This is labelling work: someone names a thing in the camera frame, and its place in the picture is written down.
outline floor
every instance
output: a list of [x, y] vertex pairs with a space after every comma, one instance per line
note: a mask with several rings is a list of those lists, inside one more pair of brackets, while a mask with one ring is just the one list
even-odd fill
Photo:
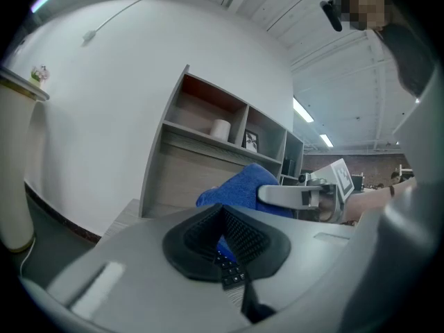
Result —
[[[34, 222], [35, 245], [23, 267], [23, 276], [46, 288], [61, 270], [95, 246], [50, 217], [28, 197]], [[28, 250], [11, 254], [17, 272]]]

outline white column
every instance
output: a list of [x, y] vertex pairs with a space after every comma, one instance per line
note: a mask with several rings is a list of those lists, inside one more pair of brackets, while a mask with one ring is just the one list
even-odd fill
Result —
[[10, 71], [0, 73], [0, 240], [12, 252], [34, 237], [24, 188], [26, 135], [36, 100], [48, 96]]

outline toilet paper roll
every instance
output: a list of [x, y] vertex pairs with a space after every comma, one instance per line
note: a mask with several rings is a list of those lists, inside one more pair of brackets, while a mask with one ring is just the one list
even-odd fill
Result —
[[216, 119], [210, 131], [210, 136], [228, 141], [231, 124], [223, 119]]

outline brick wall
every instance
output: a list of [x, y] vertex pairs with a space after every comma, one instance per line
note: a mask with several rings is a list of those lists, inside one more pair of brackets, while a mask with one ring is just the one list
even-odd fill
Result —
[[304, 155], [302, 169], [318, 170], [334, 161], [343, 158], [350, 174], [364, 173], [364, 185], [384, 186], [391, 184], [390, 175], [403, 168], [410, 168], [405, 156], [395, 155]]

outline shelf unit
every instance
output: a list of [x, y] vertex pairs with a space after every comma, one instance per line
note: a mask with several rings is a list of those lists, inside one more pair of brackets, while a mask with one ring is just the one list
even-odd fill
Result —
[[296, 186], [298, 184], [298, 178], [281, 174], [279, 183], [285, 186]]
[[[246, 165], [258, 163], [281, 179], [285, 157], [302, 166], [303, 143], [278, 122], [185, 67], [162, 114], [148, 157], [139, 215], [158, 217], [194, 207], [201, 193]], [[227, 141], [210, 136], [214, 120], [231, 124]], [[258, 153], [242, 147], [245, 130], [258, 135]]]

